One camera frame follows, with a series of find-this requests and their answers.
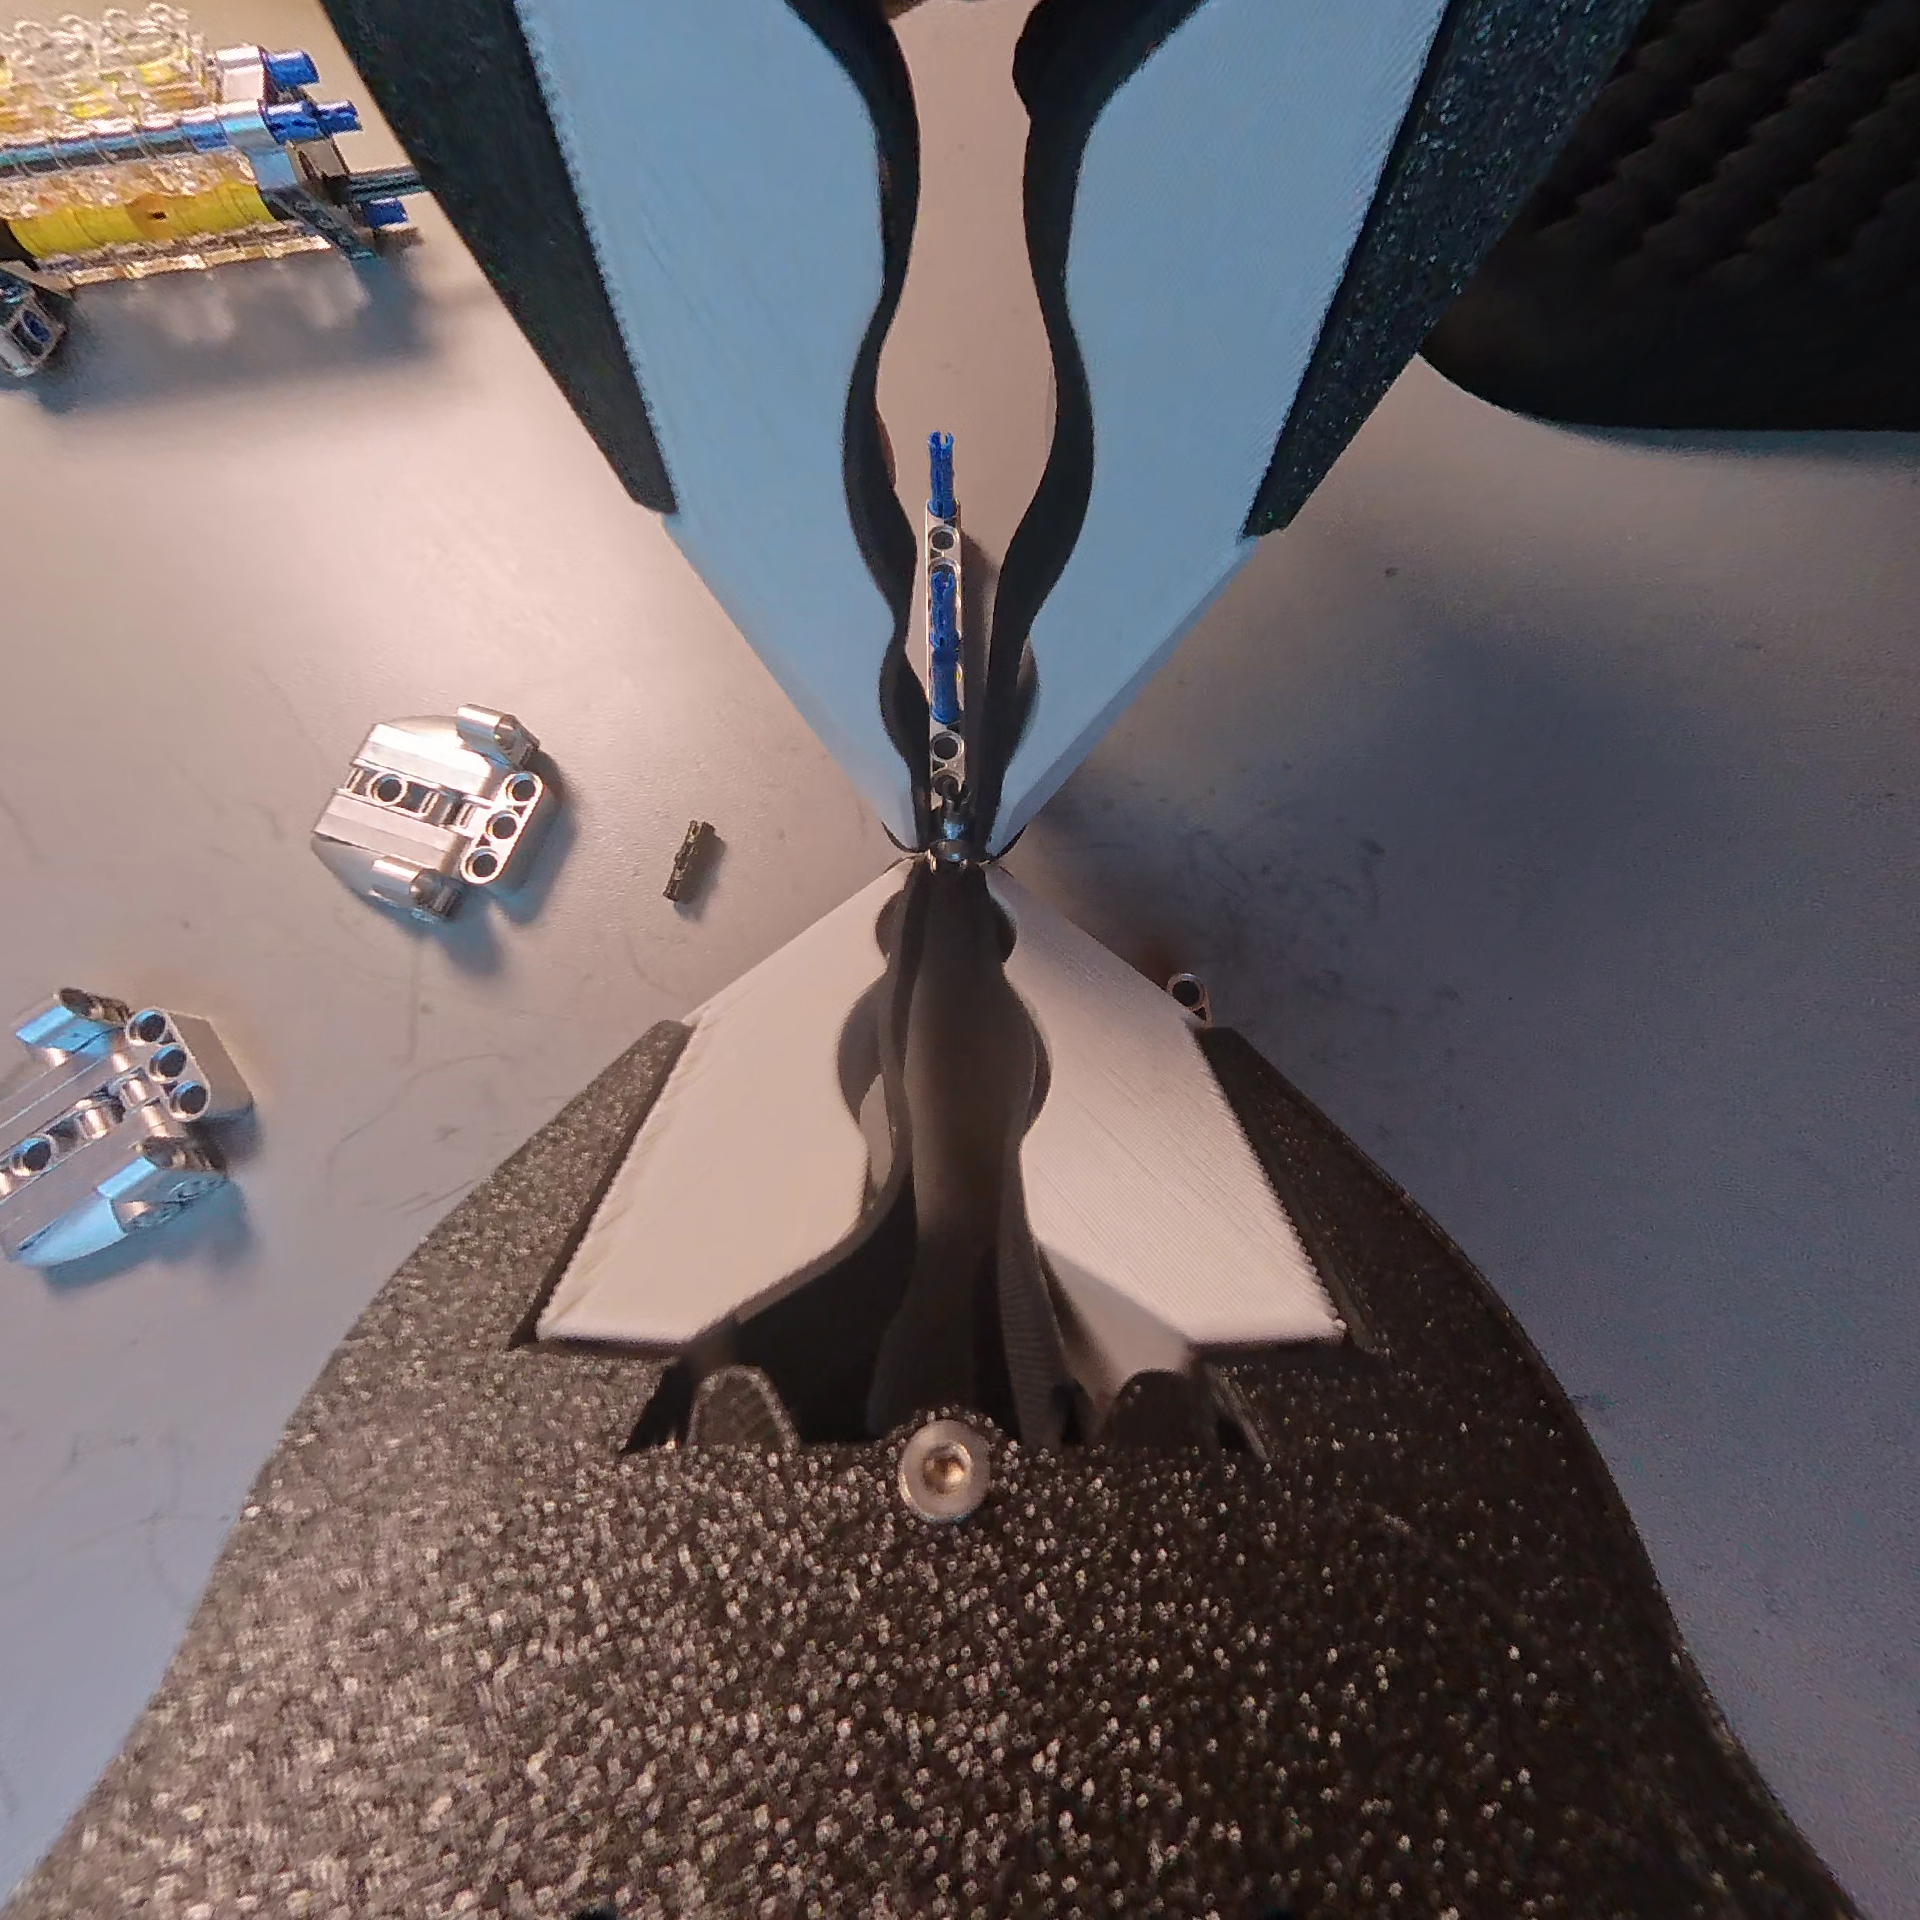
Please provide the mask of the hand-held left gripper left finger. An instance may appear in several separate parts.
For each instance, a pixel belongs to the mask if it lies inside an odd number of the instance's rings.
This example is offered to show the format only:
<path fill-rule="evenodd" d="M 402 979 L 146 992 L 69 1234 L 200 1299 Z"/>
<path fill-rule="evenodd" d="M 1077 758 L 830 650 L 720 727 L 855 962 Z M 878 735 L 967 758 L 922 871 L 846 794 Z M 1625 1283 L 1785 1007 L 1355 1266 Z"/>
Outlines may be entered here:
<path fill-rule="evenodd" d="M 897 861 L 694 1013 L 688 1042 L 554 1283 L 538 1336 L 685 1349 L 789 1289 L 897 1158 L 881 1036 Z"/>

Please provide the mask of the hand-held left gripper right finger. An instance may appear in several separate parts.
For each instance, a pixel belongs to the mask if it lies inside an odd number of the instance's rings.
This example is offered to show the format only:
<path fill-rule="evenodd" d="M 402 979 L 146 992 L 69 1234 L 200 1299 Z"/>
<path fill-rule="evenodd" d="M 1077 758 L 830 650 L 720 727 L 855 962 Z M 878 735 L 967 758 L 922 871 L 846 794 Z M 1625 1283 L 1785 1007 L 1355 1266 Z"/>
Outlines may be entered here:
<path fill-rule="evenodd" d="M 1001 1221 L 1018 1438 L 1060 1443 L 1140 1371 L 1341 1347 L 1189 1013 L 1004 868 L 988 887 L 1044 1066 Z"/>

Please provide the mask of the silver toy engine block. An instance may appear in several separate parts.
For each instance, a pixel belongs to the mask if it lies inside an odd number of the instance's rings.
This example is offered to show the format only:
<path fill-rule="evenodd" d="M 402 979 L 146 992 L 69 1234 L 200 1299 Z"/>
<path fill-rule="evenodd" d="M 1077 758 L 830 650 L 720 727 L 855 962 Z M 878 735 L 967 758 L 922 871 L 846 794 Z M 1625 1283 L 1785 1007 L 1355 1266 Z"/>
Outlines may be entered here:
<path fill-rule="evenodd" d="M 498 710 L 379 722 L 309 834 L 357 895 L 449 920 L 469 893 L 506 888 L 549 817 L 538 735 Z"/>
<path fill-rule="evenodd" d="M 215 1028 L 58 991 L 3 1079 L 3 1258 L 55 1266 L 173 1221 L 228 1181 L 213 1127 L 252 1111 Z"/>

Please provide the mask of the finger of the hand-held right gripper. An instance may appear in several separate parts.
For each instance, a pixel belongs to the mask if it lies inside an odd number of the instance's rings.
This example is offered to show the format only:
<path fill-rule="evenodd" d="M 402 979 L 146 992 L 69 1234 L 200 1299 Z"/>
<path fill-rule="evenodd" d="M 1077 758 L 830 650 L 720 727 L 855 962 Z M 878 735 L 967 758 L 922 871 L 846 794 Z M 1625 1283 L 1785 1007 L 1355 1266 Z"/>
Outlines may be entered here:
<path fill-rule="evenodd" d="M 1028 627 L 1006 845 L 1232 581 L 1444 5 L 1201 5 L 1120 81 L 1077 174 L 1064 306 L 1092 502 Z"/>
<path fill-rule="evenodd" d="M 878 821 L 915 541 L 874 436 L 918 196 L 888 26 L 814 5 L 521 5 L 670 490 L 668 527 Z"/>

